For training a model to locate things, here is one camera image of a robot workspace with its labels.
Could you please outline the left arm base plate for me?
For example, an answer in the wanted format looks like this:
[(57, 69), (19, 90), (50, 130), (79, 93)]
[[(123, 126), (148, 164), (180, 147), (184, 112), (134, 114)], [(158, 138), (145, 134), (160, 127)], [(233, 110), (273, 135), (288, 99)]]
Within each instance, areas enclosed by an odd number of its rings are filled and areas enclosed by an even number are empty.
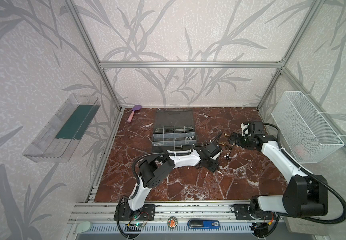
[(117, 205), (114, 220), (115, 221), (153, 221), (156, 212), (156, 205), (144, 205), (141, 209), (133, 211), (128, 203)]

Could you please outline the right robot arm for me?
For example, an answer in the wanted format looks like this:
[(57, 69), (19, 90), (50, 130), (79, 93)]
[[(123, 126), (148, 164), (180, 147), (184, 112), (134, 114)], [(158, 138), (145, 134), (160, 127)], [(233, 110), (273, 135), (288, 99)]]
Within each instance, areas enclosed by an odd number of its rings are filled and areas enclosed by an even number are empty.
[[(248, 150), (261, 151), (281, 172), (287, 181), (282, 195), (254, 196), (250, 212), (273, 212), (281, 216), (300, 218), (306, 221), (333, 225), (346, 220), (346, 201), (327, 184), (322, 175), (314, 175), (301, 166), (281, 146), (280, 138), (273, 135), (253, 135), (232, 133), (228, 141), (231, 145)], [(331, 193), (343, 208), (342, 214), (331, 220), (322, 220), (328, 213), (328, 194)]]

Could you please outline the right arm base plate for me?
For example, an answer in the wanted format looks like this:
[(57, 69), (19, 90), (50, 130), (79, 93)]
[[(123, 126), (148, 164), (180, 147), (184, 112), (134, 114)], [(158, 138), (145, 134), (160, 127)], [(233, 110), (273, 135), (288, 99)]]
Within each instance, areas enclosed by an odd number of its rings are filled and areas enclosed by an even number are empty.
[(236, 220), (272, 222), (277, 218), (272, 212), (251, 209), (250, 204), (234, 204), (230, 210), (235, 214)]

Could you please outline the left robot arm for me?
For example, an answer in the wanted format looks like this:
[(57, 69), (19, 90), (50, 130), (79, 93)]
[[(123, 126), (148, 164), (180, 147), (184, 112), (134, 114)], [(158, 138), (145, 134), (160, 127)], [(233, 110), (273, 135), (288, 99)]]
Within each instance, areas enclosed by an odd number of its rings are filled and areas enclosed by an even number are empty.
[(119, 206), (125, 207), (125, 215), (131, 216), (144, 207), (150, 191), (174, 169), (199, 166), (213, 173), (219, 166), (221, 153), (221, 146), (213, 141), (200, 146), (192, 145), (185, 151), (167, 150), (138, 157), (132, 164), (135, 187), (129, 197), (120, 198)]

